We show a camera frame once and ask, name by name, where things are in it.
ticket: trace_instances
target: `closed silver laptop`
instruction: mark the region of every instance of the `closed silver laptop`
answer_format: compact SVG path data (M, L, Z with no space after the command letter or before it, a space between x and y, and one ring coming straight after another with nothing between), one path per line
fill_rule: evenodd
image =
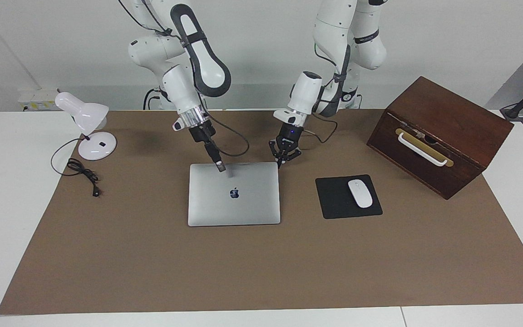
M189 178L189 226L280 223L275 162L193 164Z

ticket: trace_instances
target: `brown desk mat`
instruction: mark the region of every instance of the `brown desk mat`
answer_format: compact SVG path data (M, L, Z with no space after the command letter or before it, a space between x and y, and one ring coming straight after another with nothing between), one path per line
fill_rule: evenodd
M324 145L280 169L282 223L187 226L189 164L207 163L174 112L110 112L116 151L62 177L0 314L257 310L523 302L523 245L482 176L446 201L365 144L382 111L343 110ZM216 112L271 161L271 112ZM331 124L311 119L326 135ZM216 141L238 152L238 137ZM314 179L369 174L384 214L322 218Z

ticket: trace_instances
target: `white mouse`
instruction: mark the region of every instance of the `white mouse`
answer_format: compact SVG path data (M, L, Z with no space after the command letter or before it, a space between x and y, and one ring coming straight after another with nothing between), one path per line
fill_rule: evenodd
M353 179L348 182L348 187L359 207L368 208L372 205L372 195L362 180Z

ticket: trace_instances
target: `dark brown wooden box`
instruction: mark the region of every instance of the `dark brown wooden box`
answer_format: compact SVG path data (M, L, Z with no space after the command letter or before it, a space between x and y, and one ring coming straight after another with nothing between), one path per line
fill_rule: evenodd
M367 144L449 199L488 167L512 126L419 77L385 110Z

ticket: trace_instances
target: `lamp shade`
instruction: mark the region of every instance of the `lamp shade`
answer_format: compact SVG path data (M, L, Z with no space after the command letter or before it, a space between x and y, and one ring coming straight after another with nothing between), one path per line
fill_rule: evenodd
M107 106L85 103L72 93L62 92L57 95L56 106L74 118L75 123L84 135L90 135L101 124L106 124L104 118L108 114Z

